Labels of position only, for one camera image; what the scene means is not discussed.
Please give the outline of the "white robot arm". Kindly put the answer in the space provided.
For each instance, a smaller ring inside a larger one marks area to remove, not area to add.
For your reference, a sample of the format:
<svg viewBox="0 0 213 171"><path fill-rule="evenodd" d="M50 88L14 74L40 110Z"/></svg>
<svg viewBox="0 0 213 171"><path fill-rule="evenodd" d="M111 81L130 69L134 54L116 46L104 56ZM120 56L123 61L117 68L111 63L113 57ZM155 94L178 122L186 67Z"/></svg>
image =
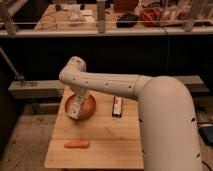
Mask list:
<svg viewBox="0 0 213 171"><path fill-rule="evenodd" d="M138 102L144 171L202 171L194 103L178 79L89 73L85 61L73 56L59 80L77 94L93 90Z"/></svg>

